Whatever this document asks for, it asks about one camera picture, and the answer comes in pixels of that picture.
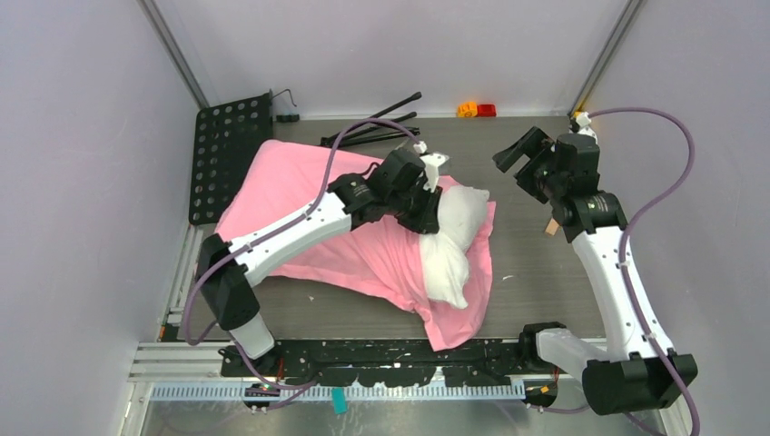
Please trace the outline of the pink pillowcase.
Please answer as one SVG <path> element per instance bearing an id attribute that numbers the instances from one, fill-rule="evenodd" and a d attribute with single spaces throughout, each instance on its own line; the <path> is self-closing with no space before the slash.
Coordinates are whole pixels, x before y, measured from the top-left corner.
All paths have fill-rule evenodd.
<path id="1" fill-rule="evenodd" d="M 240 191 L 215 227 L 224 241 L 252 233 L 314 200 L 330 152 L 307 144 L 269 140 L 252 161 Z M 444 175 L 443 192 L 463 185 Z M 391 216 L 310 248 L 274 271 L 291 279 L 324 282 L 416 313 L 436 351 L 475 336 L 484 321 L 493 283 L 489 237 L 496 205 L 467 252 L 470 275 L 463 288 L 468 307 L 454 309 L 428 299 L 420 259 L 420 237 Z"/>

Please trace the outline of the white pillow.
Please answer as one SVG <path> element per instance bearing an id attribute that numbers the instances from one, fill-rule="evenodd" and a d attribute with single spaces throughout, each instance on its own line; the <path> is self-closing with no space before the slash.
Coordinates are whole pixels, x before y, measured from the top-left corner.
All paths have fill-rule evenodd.
<path id="1" fill-rule="evenodd" d="M 469 280 L 467 252 L 488 215 L 489 191 L 464 185 L 445 190 L 438 207 L 439 231 L 420 237 L 420 259 L 427 297 L 454 309 L 468 307 L 463 288 Z"/>

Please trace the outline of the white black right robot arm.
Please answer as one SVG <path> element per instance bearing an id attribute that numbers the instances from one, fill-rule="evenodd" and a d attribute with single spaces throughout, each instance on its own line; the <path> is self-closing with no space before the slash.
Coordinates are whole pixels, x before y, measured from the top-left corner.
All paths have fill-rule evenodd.
<path id="1" fill-rule="evenodd" d="M 518 186 L 552 208 L 582 263 L 606 332 L 604 349 L 579 339 L 560 322 L 526 325 L 518 360 L 529 372 L 557 367 L 578 380 L 598 415 L 662 410 L 697 376 L 695 358 L 680 354 L 657 320 L 640 280 L 618 198 L 599 189 L 600 150 L 594 136 L 555 139 L 533 126 L 493 157 L 507 172 L 520 158 Z"/>

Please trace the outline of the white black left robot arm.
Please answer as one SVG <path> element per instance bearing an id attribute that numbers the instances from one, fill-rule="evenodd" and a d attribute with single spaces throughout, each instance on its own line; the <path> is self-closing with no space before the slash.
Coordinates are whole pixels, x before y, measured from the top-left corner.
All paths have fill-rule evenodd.
<path id="1" fill-rule="evenodd" d="M 266 376 L 279 361 L 254 287 L 310 248 L 386 215 L 411 232 L 436 233 L 439 178 L 448 160 L 441 153 L 397 149 L 363 173 L 326 180 L 312 202 L 258 231 L 229 242 L 219 235 L 204 241 L 193 289 L 239 346 L 248 369 Z"/>

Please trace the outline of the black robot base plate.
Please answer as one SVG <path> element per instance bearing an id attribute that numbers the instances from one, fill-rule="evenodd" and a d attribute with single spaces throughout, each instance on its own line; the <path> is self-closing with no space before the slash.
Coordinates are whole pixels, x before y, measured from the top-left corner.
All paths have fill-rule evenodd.
<path id="1" fill-rule="evenodd" d="M 471 339 L 435 352 L 426 340 L 282 340 L 252 362 L 262 377 L 280 384 L 388 388 L 423 387 L 442 375 L 448 387 L 497 387 L 510 378 L 553 378 L 551 366 L 536 367 L 516 340 Z"/>

